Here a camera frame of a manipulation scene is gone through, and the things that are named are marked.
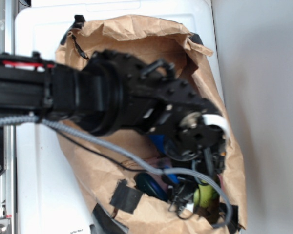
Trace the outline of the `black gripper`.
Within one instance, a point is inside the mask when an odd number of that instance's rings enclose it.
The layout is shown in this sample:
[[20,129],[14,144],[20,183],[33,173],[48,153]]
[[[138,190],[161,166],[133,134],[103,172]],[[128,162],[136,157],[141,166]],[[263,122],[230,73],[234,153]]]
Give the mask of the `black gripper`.
[[208,176],[225,169],[229,124],[218,114],[193,112],[177,125],[172,136],[165,137],[165,155]]

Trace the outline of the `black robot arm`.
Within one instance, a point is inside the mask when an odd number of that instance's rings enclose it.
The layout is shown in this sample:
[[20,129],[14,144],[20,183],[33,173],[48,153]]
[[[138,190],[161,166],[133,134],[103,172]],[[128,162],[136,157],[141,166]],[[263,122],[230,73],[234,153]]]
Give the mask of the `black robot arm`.
[[176,165],[208,175],[225,167],[225,129],[207,120],[220,111],[163,59],[145,64],[105,50],[76,70],[38,53],[0,54],[0,117],[29,113],[38,121],[68,119],[95,136],[135,130]]

